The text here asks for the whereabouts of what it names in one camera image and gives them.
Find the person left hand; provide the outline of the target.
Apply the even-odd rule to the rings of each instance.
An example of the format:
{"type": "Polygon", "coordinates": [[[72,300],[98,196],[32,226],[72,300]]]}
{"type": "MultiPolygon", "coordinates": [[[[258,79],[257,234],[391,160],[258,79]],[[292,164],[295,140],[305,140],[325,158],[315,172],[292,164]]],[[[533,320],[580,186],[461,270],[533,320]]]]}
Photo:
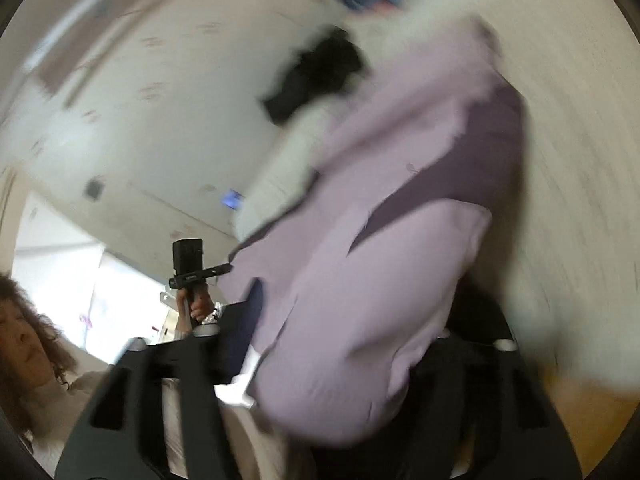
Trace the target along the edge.
{"type": "Polygon", "coordinates": [[[192,321],[202,322],[214,310],[214,303],[206,286],[194,289],[192,301],[188,300],[186,289],[178,290],[176,303],[179,330],[190,330],[192,321]]]}

